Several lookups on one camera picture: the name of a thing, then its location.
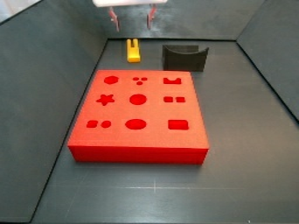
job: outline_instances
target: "circle-shaped hole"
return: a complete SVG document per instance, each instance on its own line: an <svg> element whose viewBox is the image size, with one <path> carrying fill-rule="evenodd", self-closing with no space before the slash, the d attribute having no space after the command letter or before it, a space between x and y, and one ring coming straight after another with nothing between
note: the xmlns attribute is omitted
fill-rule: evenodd
<svg viewBox="0 0 299 224"><path fill-rule="evenodd" d="M106 129L109 126L110 126L110 121L104 121L101 124L100 124L101 128Z"/></svg>
<svg viewBox="0 0 299 224"><path fill-rule="evenodd" d="M142 105L147 101L147 98L142 94L133 94L129 97L129 102L134 105Z"/></svg>
<svg viewBox="0 0 299 224"><path fill-rule="evenodd" d="M125 126L130 130L141 130L145 127L145 121L141 119L132 119L125 122Z"/></svg>

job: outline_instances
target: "rectangular hole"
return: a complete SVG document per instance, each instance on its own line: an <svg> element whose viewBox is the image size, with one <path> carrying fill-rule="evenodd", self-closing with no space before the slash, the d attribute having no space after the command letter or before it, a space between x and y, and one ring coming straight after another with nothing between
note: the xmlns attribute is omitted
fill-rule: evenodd
<svg viewBox="0 0 299 224"><path fill-rule="evenodd" d="M185 120L168 120L168 129L169 130L188 130L189 124Z"/></svg>

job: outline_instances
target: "white object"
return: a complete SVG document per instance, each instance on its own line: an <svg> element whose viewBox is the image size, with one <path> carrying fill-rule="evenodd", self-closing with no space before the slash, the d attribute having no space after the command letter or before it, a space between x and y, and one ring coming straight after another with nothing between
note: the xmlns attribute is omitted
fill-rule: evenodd
<svg viewBox="0 0 299 224"><path fill-rule="evenodd" d="M132 4L164 4L168 0L92 0L97 7L110 7Z"/></svg>

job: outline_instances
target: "red foam block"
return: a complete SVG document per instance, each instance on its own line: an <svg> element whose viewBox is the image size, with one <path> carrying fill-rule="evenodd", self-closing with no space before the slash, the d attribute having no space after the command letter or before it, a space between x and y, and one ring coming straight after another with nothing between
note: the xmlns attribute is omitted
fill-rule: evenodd
<svg viewBox="0 0 299 224"><path fill-rule="evenodd" d="M80 162L201 164L209 144L191 74L97 71L68 147Z"/></svg>

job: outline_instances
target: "yellow block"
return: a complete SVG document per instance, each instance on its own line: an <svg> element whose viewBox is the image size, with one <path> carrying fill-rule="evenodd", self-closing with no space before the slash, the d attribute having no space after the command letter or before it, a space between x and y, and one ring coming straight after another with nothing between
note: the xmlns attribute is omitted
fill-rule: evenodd
<svg viewBox="0 0 299 224"><path fill-rule="evenodd" d="M140 62L140 52L138 52L138 44L137 39L130 39L125 41L126 46L126 61L130 63Z"/></svg>

